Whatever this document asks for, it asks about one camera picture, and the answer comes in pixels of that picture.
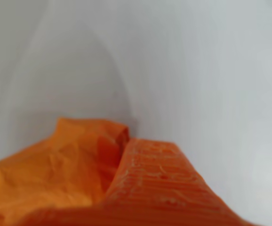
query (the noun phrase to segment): white background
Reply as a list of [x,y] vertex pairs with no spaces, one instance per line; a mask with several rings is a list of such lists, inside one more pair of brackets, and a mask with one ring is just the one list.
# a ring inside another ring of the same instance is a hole
[[272,226],[272,0],[0,0],[0,159],[58,116],[176,142]]

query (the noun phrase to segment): orange fabric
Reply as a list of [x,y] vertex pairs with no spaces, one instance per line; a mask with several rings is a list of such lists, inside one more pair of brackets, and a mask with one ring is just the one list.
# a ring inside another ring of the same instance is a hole
[[0,162],[0,225],[252,226],[176,145],[127,141],[120,124],[61,120],[52,137]]

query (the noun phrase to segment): orange plastic bag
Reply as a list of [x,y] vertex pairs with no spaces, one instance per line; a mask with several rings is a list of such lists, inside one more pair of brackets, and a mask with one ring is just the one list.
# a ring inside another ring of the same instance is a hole
[[0,162],[0,225],[252,225],[176,145],[127,141],[117,123],[60,120],[52,137]]
[[38,208],[101,201],[127,141],[118,123],[60,119],[51,137],[0,161],[0,225]]

